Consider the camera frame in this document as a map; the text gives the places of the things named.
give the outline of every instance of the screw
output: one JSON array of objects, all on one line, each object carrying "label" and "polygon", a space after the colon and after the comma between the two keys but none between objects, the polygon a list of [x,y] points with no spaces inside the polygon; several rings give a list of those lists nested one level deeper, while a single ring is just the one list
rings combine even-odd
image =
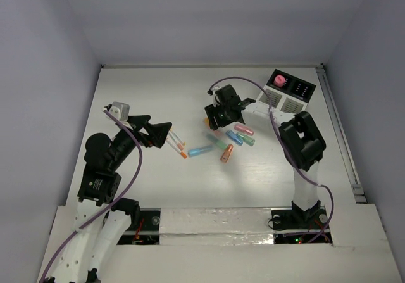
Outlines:
[{"label": "screw", "polygon": [[157,216],[152,217],[152,224],[153,225],[159,225],[159,223],[160,223],[160,217],[157,217]]},{"label": "screw", "polygon": [[326,223],[328,221],[327,215],[320,215],[319,221],[321,221],[322,223]]}]

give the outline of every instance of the black wire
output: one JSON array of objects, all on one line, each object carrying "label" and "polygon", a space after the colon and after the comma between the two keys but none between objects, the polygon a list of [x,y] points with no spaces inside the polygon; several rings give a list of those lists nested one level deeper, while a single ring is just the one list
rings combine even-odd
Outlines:
[{"label": "black wire", "polygon": [[274,231],[284,231],[285,229],[274,229],[272,226],[270,226],[270,222],[272,222],[273,221],[273,219],[271,218],[271,219],[269,219],[269,221],[267,222],[267,226],[269,226],[269,228],[270,229],[272,229],[272,230],[274,230]]}]

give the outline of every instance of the table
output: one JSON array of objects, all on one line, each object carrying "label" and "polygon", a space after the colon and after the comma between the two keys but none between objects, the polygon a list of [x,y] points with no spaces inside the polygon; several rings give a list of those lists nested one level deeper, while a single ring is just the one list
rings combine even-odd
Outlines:
[{"label": "table", "polygon": [[[292,169],[270,131],[257,132],[253,147],[235,147],[227,164],[219,161],[219,150],[184,160],[164,145],[161,149],[143,149],[139,178],[126,197],[138,200],[142,208],[162,208],[161,220],[166,219],[162,231],[172,236],[159,246],[117,246],[104,270],[103,283],[401,281],[375,206],[355,202],[316,70],[280,70],[317,85],[307,111],[327,143],[319,181],[331,188],[335,198],[335,215],[330,224],[333,246],[271,242],[227,246],[235,244],[224,241],[226,236],[244,234],[270,236],[271,232],[261,224],[269,209],[260,207],[290,206],[294,192]],[[85,141],[97,132],[110,137],[118,132],[102,113],[103,106],[122,101],[130,105],[131,115],[151,115],[151,123],[170,121],[187,142],[186,148],[192,148],[206,143],[202,120],[204,107],[212,102],[206,91],[215,80],[235,75],[264,85],[272,72],[272,68],[101,70],[66,206],[58,208],[42,267],[70,231],[85,165]],[[241,80],[227,83],[242,99],[259,94],[257,88]],[[118,169],[122,176],[118,191],[134,174],[137,161],[135,150]],[[330,211],[327,193],[320,190],[319,195]],[[230,216],[223,224],[210,226],[205,223],[212,221],[212,215],[200,216],[198,221],[189,216],[204,214],[204,208],[230,215],[236,213],[229,208],[247,209],[239,209],[237,217]]]}]

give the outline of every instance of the pink round object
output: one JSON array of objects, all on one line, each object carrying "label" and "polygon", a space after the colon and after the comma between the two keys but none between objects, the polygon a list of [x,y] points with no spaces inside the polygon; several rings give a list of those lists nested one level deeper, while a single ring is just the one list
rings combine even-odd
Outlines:
[{"label": "pink round object", "polygon": [[273,85],[281,88],[285,83],[285,77],[283,75],[277,75],[274,79]]}]

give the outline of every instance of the white tabletop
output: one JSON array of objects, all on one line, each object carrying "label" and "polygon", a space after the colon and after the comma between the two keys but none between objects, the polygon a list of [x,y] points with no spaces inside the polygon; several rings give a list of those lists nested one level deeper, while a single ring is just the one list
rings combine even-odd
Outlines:
[{"label": "white tabletop", "polygon": [[[103,106],[113,101],[130,105],[130,115],[151,115],[151,123],[172,122],[187,143],[186,149],[208,143],[202,132],[204,107],[212,103],[210,85],[223,77],[243,76],[266,84],[273,68],[103,69],[91,106],[78,155],[67,205],[77,201],[85,166],[85,141],[97,132],[113,137],[118,128],[106,118]],[[332,123],[314,68],[281,70],[317,85],[309,111],[327,143],[319,169],[320,182],[330,186],[336,204],[355,204]],[[239,96],[256,99],[259,89],[242,80],[231,80]],[[143,149],[144,162],[135,185],[126,197],[143,208],[264,207],[289,206],[294,192],[293,174],[272,131],[256,132],[253,147],[236,146],[227,164],[221,151],[184,160],[165,144],[161,149]],[[135,149],[117,172],[122,176],[118,191],[131,179],[138,163]],[[320,191],[322,202],[329,198]]]}]

